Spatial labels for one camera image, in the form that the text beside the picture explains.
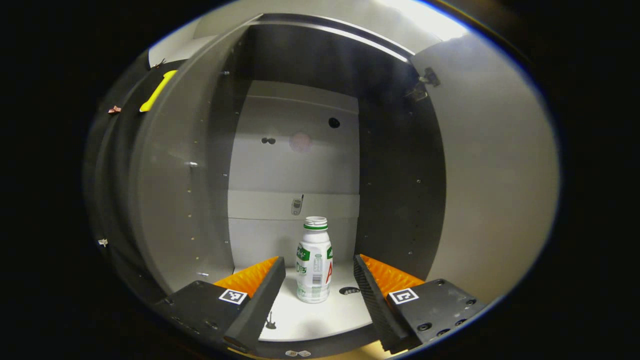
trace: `orange foam pad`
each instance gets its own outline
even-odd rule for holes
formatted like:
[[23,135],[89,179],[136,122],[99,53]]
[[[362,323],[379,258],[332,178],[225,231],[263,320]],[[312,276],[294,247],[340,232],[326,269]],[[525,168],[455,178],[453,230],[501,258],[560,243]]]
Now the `orange foam pad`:
[[275,263],[277,259],[278,256],[275,256],[261,263],[257,263],[231,276],[227,276],[222,280],[216,281],[213,285],[229,290],[241,291],[249,294],[249,297],[253,297],[255,291],[258,290],[258,286],[262,284],[262,280],[267,276],[271,266],[273,266],[273,263]]
[[402,270],[398,270],[393,266],[389,266],[366,255],[361,254],[360,257],[364,260],[367,268],[369,268],[371,275],[373,275],[376,280],[376,284],[378,284],[378,288],[385,299],[387,298],[387,294],[394,291],[424,284],[424,281]]

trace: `yellow handle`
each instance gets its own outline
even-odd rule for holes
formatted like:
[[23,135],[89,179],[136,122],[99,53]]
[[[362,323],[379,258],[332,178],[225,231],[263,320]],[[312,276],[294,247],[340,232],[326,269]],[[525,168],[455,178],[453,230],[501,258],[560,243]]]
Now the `yellow handle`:
[[162,82],[160,82],[160,85],[158,85],[158,87],[154,90],[154,93],[151,94],[151,97],[149,98],[149,100],[147,100],[147,102],[145,102],[144,104],[142,104],[142,106],[140,106],[141,113],[151,110],[151,106],[154,105],[154,102],[158,98],[158,95],[160,95],[160,93],[162,92],[162,89],[164,89],[164,86],[169,82],[169,80],[171,80],[171,78],[173,77],[173,75],[175,75],[177,71],[178,70],[171,70],[164,75],[164,79],[162,79]]

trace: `white shelf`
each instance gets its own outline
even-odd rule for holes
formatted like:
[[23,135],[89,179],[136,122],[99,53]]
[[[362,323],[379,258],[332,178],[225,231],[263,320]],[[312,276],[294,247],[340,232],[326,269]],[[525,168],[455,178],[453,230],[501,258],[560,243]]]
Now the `white shelf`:
[[357,288],[353,264],[334,264],[329,298],[319,304],[298,299],[296,269],[287,268],[280,293],[271,307],[276,329],[263,328],[261,341],[303,341],[325,338],[359,329],[371,323],[371,317],[360,293],[343,295],[345,286]]

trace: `hole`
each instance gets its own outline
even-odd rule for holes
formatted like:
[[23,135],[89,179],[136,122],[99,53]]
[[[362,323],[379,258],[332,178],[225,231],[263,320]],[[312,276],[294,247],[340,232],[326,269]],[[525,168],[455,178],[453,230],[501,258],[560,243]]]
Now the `hole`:
[[430,322],[426,322],[424,324],[418,325],[418,331],[426,331],[426,330],[429,330],[430,328],[431,328]]
[[359,293],[360,289],[354,288],[352,286],[346,286],[346,287],[338,290],[338,292],[343,294],[343,295],[349,295],[349,294],[353,294],[353,293]]
[[218,330],[218,324],[214,322],[205,321],[204,324],[206,324],[206,326],[208,326],[210,329]]
[[338,119],[336,119],[335,117],[329,118],[329,126],[337,129],[338,127],[340,127],[340,121],[338,121]]

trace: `bottle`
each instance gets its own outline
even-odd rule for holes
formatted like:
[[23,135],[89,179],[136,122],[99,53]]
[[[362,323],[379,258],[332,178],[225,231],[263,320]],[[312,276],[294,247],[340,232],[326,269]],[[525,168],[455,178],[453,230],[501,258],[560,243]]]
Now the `bottle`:
[[333,272],[333,249],[327,234],[326,218],[307,217],[305,233],[296,253],[298,298],[316,304],[329,297]]

